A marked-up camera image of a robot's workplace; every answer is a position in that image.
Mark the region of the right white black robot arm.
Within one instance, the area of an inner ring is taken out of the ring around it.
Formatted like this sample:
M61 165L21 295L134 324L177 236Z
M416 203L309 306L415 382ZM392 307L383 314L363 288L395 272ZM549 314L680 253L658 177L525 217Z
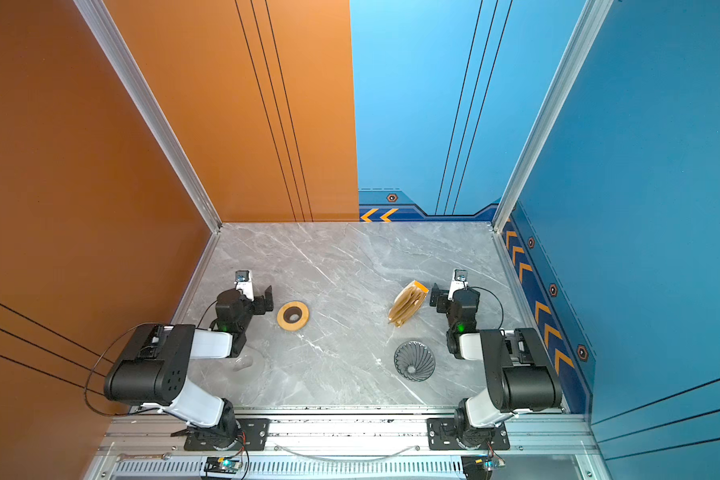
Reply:
M489 446L503 424L519 414L563 404L558 374L535 329L477 327L481 292L469 286L449 292L434 286L430 294L430 305L447 318L449 352L483 365L485 388L461 400L454 412L453 435L467 449Z

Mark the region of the black ribbed coffee dripper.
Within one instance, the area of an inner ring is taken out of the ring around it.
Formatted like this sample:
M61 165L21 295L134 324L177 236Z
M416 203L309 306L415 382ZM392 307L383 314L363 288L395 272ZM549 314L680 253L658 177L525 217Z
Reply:
M431 349L420 341L411 340L399 345L394 353L397 372L413 382L428 380L436 369L436 359Z

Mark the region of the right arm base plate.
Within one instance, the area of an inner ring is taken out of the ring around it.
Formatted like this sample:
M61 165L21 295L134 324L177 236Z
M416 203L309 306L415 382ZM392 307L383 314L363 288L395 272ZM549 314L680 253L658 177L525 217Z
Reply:
M457 429L453 418L432 417L426 420L429 449L445 450L494 450L508 451L511 448L506 427Z

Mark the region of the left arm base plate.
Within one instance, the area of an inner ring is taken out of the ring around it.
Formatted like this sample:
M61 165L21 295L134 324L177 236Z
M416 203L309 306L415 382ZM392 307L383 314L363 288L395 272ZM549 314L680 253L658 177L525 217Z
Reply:
M248 453L263 451L269 434L268 418L243 418L237 420L237 436L222 438L207 433L190 433L184 442L185 451L231 451L242 447Z

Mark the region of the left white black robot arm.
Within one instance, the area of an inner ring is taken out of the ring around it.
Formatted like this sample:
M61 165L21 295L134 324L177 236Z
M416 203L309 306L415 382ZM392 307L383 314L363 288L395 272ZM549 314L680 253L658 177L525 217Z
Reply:
M270 287L259 296L233 288L220 293L216 319L207 329L191 324L137 326L104 381L104 396L129 406L168 414L185 427L172 435L186 439L187 451L262 451L269 421L238 420L233 403L188 378L192 360L237 358L255 316L274 309Z

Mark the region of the wooden ring dripper stand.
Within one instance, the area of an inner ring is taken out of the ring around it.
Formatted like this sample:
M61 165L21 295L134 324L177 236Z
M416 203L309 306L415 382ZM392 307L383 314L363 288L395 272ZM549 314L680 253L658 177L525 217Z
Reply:
M310 318L307 305L301 301L284 304L277 314L278 325L286 331L295 332L302 329Z

